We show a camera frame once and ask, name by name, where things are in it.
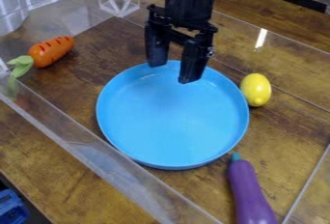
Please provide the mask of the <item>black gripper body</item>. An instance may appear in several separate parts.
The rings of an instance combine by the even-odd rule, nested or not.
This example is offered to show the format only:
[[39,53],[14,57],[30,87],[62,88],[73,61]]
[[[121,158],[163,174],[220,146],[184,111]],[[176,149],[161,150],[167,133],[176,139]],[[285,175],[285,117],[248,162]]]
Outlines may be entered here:
[[165,0],[165,7],[147,7],[147,22],[166,29],[169,42],[185,44],[200,33],[214,36],[218,29],[209,23],[213,4],[214,0]]

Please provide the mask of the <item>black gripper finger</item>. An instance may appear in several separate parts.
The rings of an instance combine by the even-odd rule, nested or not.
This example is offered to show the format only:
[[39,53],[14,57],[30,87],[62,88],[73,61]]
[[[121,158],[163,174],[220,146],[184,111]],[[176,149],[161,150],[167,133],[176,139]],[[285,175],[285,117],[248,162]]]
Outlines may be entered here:
[[200,33],[185,42],[178,81],[182,84],[198,81],[213,55],[213,35]]
[[166,29],[150,22],[145,27],[146,60],[151,68],[163,66],[167,62],[169,38]]

